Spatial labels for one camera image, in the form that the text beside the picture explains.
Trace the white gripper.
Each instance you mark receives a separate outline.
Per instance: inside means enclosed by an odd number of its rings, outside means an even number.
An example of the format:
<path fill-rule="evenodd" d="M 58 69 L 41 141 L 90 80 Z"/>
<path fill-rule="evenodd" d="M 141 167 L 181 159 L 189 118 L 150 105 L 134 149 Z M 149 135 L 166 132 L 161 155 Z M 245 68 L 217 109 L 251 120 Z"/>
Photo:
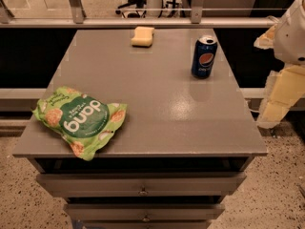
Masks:
<path fill-rule="evenodd" d="M 297 66 L 305 64 L 304 0 L 294 0 L 277 25 L 256 38 L 254 46 L 274 48 L 274 56 L 288 63 L 280 72 L 270 72 L 259 106 L 257 126 L 272 129 L 305 94 L 305 67 Z"/>

